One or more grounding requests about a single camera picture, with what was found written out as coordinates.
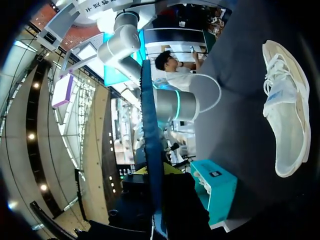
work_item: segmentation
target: cable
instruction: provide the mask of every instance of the cable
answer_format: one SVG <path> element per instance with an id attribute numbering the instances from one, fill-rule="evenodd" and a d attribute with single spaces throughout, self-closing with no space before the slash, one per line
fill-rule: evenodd
<path id="1" fill-rule="evenodd" d="M 5 106 L 5 111 L 7 112 L 7 114 L 5 115 L 5 121 L 4 121 L 4 132 L 5 132 L 5 136 L 4 136 L 4 141 L 5 141 L 5 149 L 6 149 L 6 155 L 7 155 L 7 158 L 8 158 L 8 163 L 9 163 L 9 167 L 10 167 L 10 171 L 11 171 L 11 174 L 12 174 L 12 178 L 13 178 L 13 181 L 14 181 L 14 184 L 19 192 L 19 195 L 23 201 L 23 203 L 25 204 L 26 208 L 28 209 L 28 211 L 30 212 L 31 216 L 33 216 L 34 220 L 37 222 L 37 224 L 39 225 L 39 221 L 38 219 L 34 216 L 34 213 L 30 210 L 29 206 L 27 205 L 24 197 L 22 196 L 22 193 L 18 187 L 18 183 L 17 183 L 17 180 L 15 178 L 15 175 L 14 175 L 14 171 L 12 169 L 12 166 L 11 166 L 11 162 L 10 162 L 10 157 L 9 157 L 9 149 L 8 149 L 8 139 L 7 139 L 7 118 L 8 118 L 8 114 L 9 114 L 9 110 L 8 110 L 8 107 L 9 107 L 9 102 L 10 102 L 10 92 L 12 90 L 12 87 L 14 85 L 14 82 L 15 82 L 15 78 L 16 78 L 16 74 L 17 74 L 17 71 L 18 71 L 18 68 L 22 62 L 22 60 L 24 59 L 24 56 L 26 55 L 27 51 L 28 51 L 28 48 L 29 46 L 31 45 L 31 43 L 36 39 L 36 36 L 33 37 L 33 39 L 31 40 L 31 42 L 29 43 L 28 47 L 25 49 L 19 63 L 18 63 L 18 66 L 16 67 L 15 69 L 15 72 L 13 74 L 13 78 L 12 78 L 12 81 L 11 81 L 11 85 L 10 85 L 10 88 L 9 88 L 9 92 L 8 92 L 8 97 L 7 97 L 7 100 L 6 100 L 6 106 Z M 45 228 L 43 228 L 43 231 L 49 236 L 49 238 L 51 238 L 52 236 L 45 230 Z"/>
<path id="2" fill-rule="evenodd" d="M 203 109 L 203 110 L 200 110 L 199 113 L 202 114 L 202 113 L 205 113 L 205 112 L 209 111 L 210 109 L 214 108 L 214 107 L 220 102 L 221 96 L 222 96 L 221 86 L 220 86 L 220 84 L 218 83 L 218 81 L 215 80 L 212 76 L 209 76 L 209 75 L 206 75 L 206 74 L 202 74 L 202 73 L 192 73 L 191 75 L 192 75 L 192 76 L 202 76 L 202 77 L 209 78 L 209 79 L 211 79 L 212 81 L 215 82 L 216 86 L 217 86 L 218 89 L 219 89 L 218 99 L 217 99 L 217 100 L 214 102 L 214 104 L 212 104 L 211 106 L 209 106 L 209 107 L 207 107 L 207 108 L 205 108 L 205 109 Z"/>
<path id="3" fill-rule="evenodd" d="M 55 79 L 55 74 L 56 74 L 56 70 L 58 68 L 58 65 L 56 64 L 55 65 L 55 69 L 53 71 L 53 77 L 52 77 L 52 82 L 51 82 L 51 85 L 50 85 L 50 88 L 49 88 L 49 98 L 48 98 L 48 107 L 47 107 L 47 115 L 46 115 L 46 127 L 47 127 L 47 134 L 48 134 L 48 144 L 49 144 L 49 152 L 50 152 L 50 158 L 51 158 L 51 162 L 52 162 L 52 166 L 53 166 L 53 170 L 54 170 L 54 174 L 55 174 L 55 177 L 56 177 L 56 180 L 59 184 L 59 187 L 61 189 L 61 192 L 62 192 L 62 195 L 65 199 L 65 201 L 67 202 L 67 204 L 69 203 L 68 202 L 68 199 L 65 195 L 65 192 L 63 191 L 63 188 L 61 186 L 61 183 L 60 183 L 60 180 L 58 178 L 58 174 L 57 174 L 57 170 L 56 170 L 56 166 L 55 166 L 55 163 L 54 163 L 54 158 L 53 158 L 53 155 L 52 155 L 52 150 L 51 150 L 51 141 L 50 141 L 50 130 L 49 130 L 49 109 L 50 109 L 50 100 L 51 100 L 51 91 L 53 89 L 53 85 L 54 85 L 54 79 Z M 72 207 L 70 207 L 70 210 L 71 212 L 73 213 L 73 215 L 75 216 L 76 220 L 79 222 L 79 224 L 83 227 L 83 229 L 85 230 L 85 226 L 82 224 L 82 222 L 79 220 L 78 216 L 76 215 L 75 211 L 72 209 Z"/>

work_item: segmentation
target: shoelace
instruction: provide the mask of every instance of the shoelace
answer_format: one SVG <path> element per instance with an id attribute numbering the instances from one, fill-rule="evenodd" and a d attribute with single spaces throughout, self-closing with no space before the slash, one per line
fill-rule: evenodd
<path id="1" fill-rule="evenodd" d="M 287 66 L 283 56 L 279 53 L 273 56 L 266 67 L 265 81 L 263 83 L 264 93 L 269 96 L 270 90 L 275 81 L 284 80 L 287 76 L 291 76 L 289 70 L 286 70 L 284 66 Z"/>

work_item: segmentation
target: yellow object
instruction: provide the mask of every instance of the yellow object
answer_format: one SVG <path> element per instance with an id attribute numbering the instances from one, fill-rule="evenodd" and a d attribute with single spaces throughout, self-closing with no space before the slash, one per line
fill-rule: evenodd
<path id="1" fill-rule="evenodd" d="M 182 171 L 179 169 L 176 169 L 175 167 L 169 165 L 168 163 L 164 162 L 163 163 L 163 168 L 164 168 L 164 174 L 183 174 Z M 143 167 L 140 170 L 136 171 L 134 174 L 148 174 L 147 167 Z"/>

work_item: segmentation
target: teal box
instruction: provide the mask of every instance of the teal box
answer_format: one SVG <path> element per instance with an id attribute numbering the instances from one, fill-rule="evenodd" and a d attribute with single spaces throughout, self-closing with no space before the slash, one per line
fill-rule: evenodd
<path id="1" fill-rule="evenodd" d="M 199 160 L 190 163 L 191 174 L 195 180 L 195 191 L 204 208 L 209 212 L 209 225 L 227 219 L 234 200 L 238 179 L 211 160 Z M 195 172 L 210 186 L 208 194 Z"/>

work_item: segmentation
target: window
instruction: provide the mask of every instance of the window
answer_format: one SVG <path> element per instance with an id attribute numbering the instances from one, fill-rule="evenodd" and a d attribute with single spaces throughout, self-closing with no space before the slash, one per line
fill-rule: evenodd
<path id="1" fill-rule="evenodd" d="M 35 49 L 34 47 L 32 47 L 30 45 L 25 44 L 22 41 L 19 41 L 19 40 L 16 40 L 13 45 L 18 46 L 18 47 L 23 48 L 23 49 L 30 50 L 31 52 L 34 52 L 34 53 L 37 52 L 37 49 Z"/>

